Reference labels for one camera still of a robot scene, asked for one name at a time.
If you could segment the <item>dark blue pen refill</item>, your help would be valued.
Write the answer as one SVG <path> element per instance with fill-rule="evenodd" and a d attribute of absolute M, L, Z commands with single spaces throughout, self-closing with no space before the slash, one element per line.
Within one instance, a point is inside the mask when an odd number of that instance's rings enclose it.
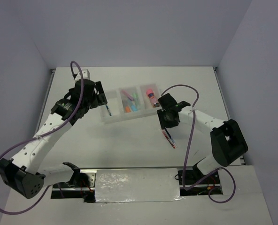
<path fill-rule="evenodd" d="M 166 130 L 166 133 L 167 133 L 168 137 L 170 138 L 172 144 L 174 145 L 174 148 L 177 148 L 177 144 L 175 143 L 174 139 L 172 138 L 172 136 L 168 130 Z"/>

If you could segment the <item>pink capped glue bottle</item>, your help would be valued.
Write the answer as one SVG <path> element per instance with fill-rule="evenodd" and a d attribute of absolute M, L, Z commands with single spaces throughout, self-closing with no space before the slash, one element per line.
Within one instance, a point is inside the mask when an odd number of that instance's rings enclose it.
<path fill-rule="evenodd" d="M 150 102 L 150 104 L 153 108 L 157 108 L 157 107 L 160 106 L 160 104 L 158 102 L 158 99 L 155 96 L 154 91 L 152 89 L 147 89 L 146 90 L 146 96 L 148 97 L 149 102 Z"/>

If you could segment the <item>red pen refill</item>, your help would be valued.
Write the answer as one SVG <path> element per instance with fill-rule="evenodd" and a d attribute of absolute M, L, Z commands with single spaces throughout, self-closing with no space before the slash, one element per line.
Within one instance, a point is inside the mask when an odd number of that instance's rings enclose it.
<path fill-rule="evenodd" d="M 164 135 L 164 137 L 166 138 L 166 140 L 169 142 L 169 144 L 172 146 L 172 148 L 176 148 L 176 146 L 174 145 L 173 141 L 168 137 L 168 135 L 166 134 L 166 132 L 164 130 L 162 130 L 162 134 Z"/>

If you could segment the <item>orange capped highlighter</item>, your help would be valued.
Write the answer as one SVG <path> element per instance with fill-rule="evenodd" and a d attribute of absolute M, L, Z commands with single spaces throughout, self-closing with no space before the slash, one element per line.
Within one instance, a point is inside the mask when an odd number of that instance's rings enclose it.
<path fill-rule="evenodd" d="M 125 113 L 130 113 L 131 112 L 126 100 L 123 100 L 123 107 L 124 107 L 124 112 Z"/>

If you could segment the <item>purple highlighter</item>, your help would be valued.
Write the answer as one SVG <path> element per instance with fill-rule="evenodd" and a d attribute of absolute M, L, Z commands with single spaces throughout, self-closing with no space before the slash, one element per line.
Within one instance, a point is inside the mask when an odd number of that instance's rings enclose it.
<path fill-rule="evenodd" d="M 130 95 L 127 91 L 121 89 L 120 92 L 130 101 L 134 101 L 134 97 Z"/>

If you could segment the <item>blue highlighter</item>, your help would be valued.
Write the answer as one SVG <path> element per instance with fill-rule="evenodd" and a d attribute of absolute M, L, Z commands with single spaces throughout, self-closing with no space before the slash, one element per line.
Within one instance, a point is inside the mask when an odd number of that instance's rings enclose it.
<path fill-rule="evenodd" d="M 129 103 L 130 108 L 132 109 L 133 112 L 137 112 L 138 111 L 138 108 L 137 108 L 137 106 L 136 106 L 134 101 L 128 100 L 128 103 Z"/>

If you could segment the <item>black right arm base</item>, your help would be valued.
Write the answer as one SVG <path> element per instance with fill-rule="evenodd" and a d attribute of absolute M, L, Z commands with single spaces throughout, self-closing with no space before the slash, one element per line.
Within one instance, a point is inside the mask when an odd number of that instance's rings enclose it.
<path fill-rule="evenodd" d="M 179 182 L 179 184 L 182 186 L 182 180 L 183 180 L 183 171 L 182 170 L 178 170 L 178 173 L 175 175 L 175 180 L 177 180 Z M 202 179 L 203 176 L 200 176 L 199 174 L 195 173 L 192 169 L 190 170 L 186 170 L 185 171 L 185 185 L 186 186 L 190 186 L 193 185 L 194 183 L 196 183 L 198 180 Z M 218 172 L 212 174 L 211 176 L 203 179 L 200 183 L 198 183 L 198 185 L 216 185 L 216 184 L 220 184 L 220 179 L 219 179 L 219 175 Z"/>

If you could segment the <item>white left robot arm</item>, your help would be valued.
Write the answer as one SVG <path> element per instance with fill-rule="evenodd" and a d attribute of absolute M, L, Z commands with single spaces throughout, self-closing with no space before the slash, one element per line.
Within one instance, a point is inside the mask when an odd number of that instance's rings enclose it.
<path fill-rule="evenodd" d="M 50 171 L 39 172 L 39 167 L 57 141 L 90 109 L 106 105 L 107 99 L 100 81 L 77 80 L 64 98 L 55 103 L 43 126 L 34 136 L 34 141 L 11 159 L 0 160 L 0 175 L 3 182 L 27 199 L 33 198 L 45 186 Z"/>

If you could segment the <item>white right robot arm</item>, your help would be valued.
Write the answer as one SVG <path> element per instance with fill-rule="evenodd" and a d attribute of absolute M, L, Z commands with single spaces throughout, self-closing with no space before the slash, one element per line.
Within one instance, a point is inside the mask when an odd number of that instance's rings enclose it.
<path fill-rule="evenodd" d="M 228 167 L 248 151 L 246 140 L 235 120 L 214 118 L 194 109 L 186 101 L 177 103 L 170 94 L 160 97 L 158 102 L 162 107 L 157 111 L 161 129 L 185 123 L 210 136 L 211 153 L 193 166 L 193 179 L 197 183 L 204 183 L 210 172 Z"/>

